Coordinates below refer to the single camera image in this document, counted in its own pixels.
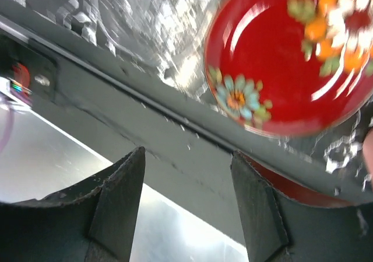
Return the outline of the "red floral plate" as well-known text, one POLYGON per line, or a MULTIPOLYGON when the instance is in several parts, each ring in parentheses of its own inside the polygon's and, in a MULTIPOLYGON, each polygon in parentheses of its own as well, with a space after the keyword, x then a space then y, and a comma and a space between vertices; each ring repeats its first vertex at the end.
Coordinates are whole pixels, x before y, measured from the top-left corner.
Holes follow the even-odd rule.
POLYGON ((204 59, 218 105, 248 131, 320 132, 372 96, 372 0, 225 0, 204 59))

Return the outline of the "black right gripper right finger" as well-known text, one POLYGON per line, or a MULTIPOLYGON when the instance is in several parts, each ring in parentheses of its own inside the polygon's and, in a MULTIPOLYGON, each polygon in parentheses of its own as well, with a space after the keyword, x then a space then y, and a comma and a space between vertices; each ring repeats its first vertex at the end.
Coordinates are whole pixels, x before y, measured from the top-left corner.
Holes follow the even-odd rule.
POLYGON ((313 191, 241 152, 231 176, 249 261, 372 261, 372 203, 313 191))

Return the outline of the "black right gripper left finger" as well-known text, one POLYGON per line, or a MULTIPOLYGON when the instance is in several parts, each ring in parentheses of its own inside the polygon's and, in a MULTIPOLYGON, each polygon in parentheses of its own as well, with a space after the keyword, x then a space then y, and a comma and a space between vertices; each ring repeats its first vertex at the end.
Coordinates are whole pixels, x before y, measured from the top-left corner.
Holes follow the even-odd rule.
POLYGON ((145 176, 138 147, 41 200, 1 204, 2 261, 129 261, 145 176))

